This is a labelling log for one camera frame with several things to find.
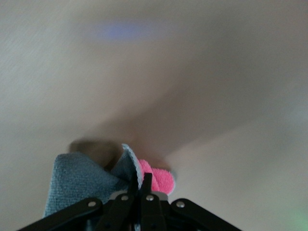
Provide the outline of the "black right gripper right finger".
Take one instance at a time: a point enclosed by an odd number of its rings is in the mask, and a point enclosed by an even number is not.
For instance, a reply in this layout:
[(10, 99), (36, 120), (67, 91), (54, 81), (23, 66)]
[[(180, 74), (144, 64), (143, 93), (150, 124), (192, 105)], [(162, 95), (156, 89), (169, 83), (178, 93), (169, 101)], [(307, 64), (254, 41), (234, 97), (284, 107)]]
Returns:
[(172, 203), (151, 191), (152, 174), (146, 173), (140, 189), (141, 231), (240, 231), (198, 204), (180, 198)]

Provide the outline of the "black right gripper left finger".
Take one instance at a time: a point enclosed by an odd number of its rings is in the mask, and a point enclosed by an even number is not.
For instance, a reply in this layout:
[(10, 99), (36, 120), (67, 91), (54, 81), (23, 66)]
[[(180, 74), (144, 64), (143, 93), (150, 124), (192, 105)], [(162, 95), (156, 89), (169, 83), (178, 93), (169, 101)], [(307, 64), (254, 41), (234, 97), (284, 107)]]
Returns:
[(117, 192), (106, 204), (98, 198), (86, 198), (20, 230), (138, 231), (137, 195), (138, 183), (133, 179), (127, 191)]

